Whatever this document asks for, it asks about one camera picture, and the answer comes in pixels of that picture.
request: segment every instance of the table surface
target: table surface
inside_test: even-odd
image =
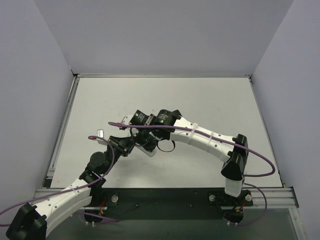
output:
[[[275,164],[270,143],[247,78],[80,78],[59,151],[52,188],[65,188],[84,171],[90,156],[105,146],[89,140],[98,129],[104,135],[126,137],[108,122],[120,122],[136,110],[157,114],[179,109],[190,122],[219,134],[247,136],[249,148]],[[170,141],[162,142],[170,148]],[[216,188],[224,187],[223,163],[207,152],[177,142],[173,152],[148,157],[133,149],[121,157],[106,177],[105,188]],[[259,187],[282,187],[278,168],[266,177],[246,177]],[[245,172],[262,174],[270,166],[249,154]]]

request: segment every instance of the wall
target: wall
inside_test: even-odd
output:
[[[0,3],[0,208],[42,183],[72,84],[56,40],[32,0]],[[0,217],[10,223],[17,209]],[[4,239],[6,228],[0,228]]]
[[[252,74],[293,0],[35,0],[74,73]]]
[[[281,176],[294,186],[309,240],[320,219],[320,1],[295,0],[252,82]]]

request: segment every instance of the black wire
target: black wire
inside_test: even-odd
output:
[[[170,151],[164,151],[164,150],[162,150],[160,147],[159,147],[159,141],[156,143],[156,147],[160,150],[160,151],[162,151],[162,152],[165,152],[165,153],[171,153],[173,150],[175,150],[175,148],[176,148],[176,143],[175,143],[175,141],[171,141],[172,143],[173,143],[173,149],[172,150],[170,150]]]
[[[145,146],[145,145],[147,145],[148,144],[148,140],[150,139],[150,137],[146,140],[146,143],[145,144],[143,144],[143,145],[138,145],[137,143],[136,143],[136,141],[135,141],[135,136],[134,136],[134,134],[133,134],[133,132],[132,132],[132,128],[130,128],[130,135],[131,135],[131,140],[132,140],[132,142],[133,142],[133,144],[135,145],[135,146],[137,146],[137,147],[143,147],[143,146]]]

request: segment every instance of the white tabletop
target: white tabletop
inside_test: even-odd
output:
[[[188,121],[219,134],[243,134],[248,145],[275,163],[265,128],[247,78],[81,78],[76,91],[51,184],[64,188],[84,171],[90,156],[105,151],[88,140],[103,129],[126,137],[127,131],[108,125],[139,109],[156,115],[159,110],[180,110]],[[170,142],[163,147],[170,147]],[[139,149],[121,157],[106,177],[105,188],[206,188],[224,187],[223,163],[214,156],[177,142],[173,152],[158,151],[150,158]],[[276,173],[247,177],[259,187],[282,187]],[[262,174],[270,166],[249,154],[245,172]]]

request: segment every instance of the metal frame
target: metal frame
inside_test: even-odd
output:
[[[234,77],[238,77],[238,78],[248,78],[250,80],[250,75],[246,74],[244,76],[229,76],[230,78],[234,78]],[[49,168],[47,171],[47,180],[52,180],[53,176],[54,176],[54,172],[55,172],[55,166],[57,163],[57,159],[60,153],[60,149],[61,149],[61,145],[63,142],[63,138],[66,132],[66,128],[67,128],[67,124],[68,124],[68,120],[70,117],[70,113],[72,110],[72,105],[75,99],[75,95],[77,92],[77,88],[79,85],[79,81],[80,78],[221,78],[221,76],[199,76],[199,75],[176,75],[176,76],[172,76],[172,75],[108,75],[108,74],[78,74],[77,76],[74,77],[73,79],[73,84],[69,93],[69,97],[68,97],[68,102],[67,102],[67,106],[65,109],[65,113],[63,116],[63,120],[62,120],[62,124],[58,133],[58,137],[55,143],[55,147],[53,150],[53,154],[51,157],[51,161],[49,164]],[[272,145],[269,139],[269,135],[268,135],[268,131],[266,129],[265,126],[265,122],[263,120],[263,116],[261,115],[261,119],[263,122],[263,126],[265,128],[268,140],[269,140],[269,144],[271,147],[271,151],[272,154],[274,156],[274,152],[272,149]],[[252,200],[253,200],[253,206],[250,206],[250,209],[263,209],[265,207],[265,201],[264,198],[262,197],[261,193],[254,188],[248,188],[251,191],[252,194]],[[34,193],[34,197],[41,197],[41,196],[45,196],[47,194],[51,194],[51,193],[55,193],[55,192],[60,192],[62,189],[61,188],[40,188],[40,189],[36,189],[35,193]],[[267,198],[267,206],[269,209],[289,209],[290,212],[290,216],[292,219],[292,224],[294,226],[296,235],[298,240],[306,240],[306,235],[303,229],[303,225],[302,225],[302,221],[301,221],[301,217],[298,211],[298,202],[296,199],[296,195],[295,192],[293,190],[293,188],[262,188],[263,193],[265,194],[266,198]],[[90,207],[90,210],[94,210],[94,209],[98,209],[95,207]]]

